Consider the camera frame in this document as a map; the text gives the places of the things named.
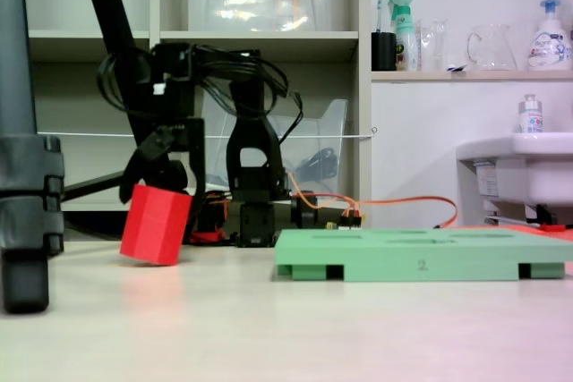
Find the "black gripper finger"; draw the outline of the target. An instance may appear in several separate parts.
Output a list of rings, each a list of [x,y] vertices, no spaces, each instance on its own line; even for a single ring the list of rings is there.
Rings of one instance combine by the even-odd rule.
[[[202,118],[188,122],[189,166],[195,178],[194,201],[202,201],[205,193],[205,126]]]
[[[159,126],[133,152],[119,185],[119,199],[122,203],[132,198],[134,186],[140,181],[163,190],[174,189],[171,160],[167,155],[174,142],[171,128]]]

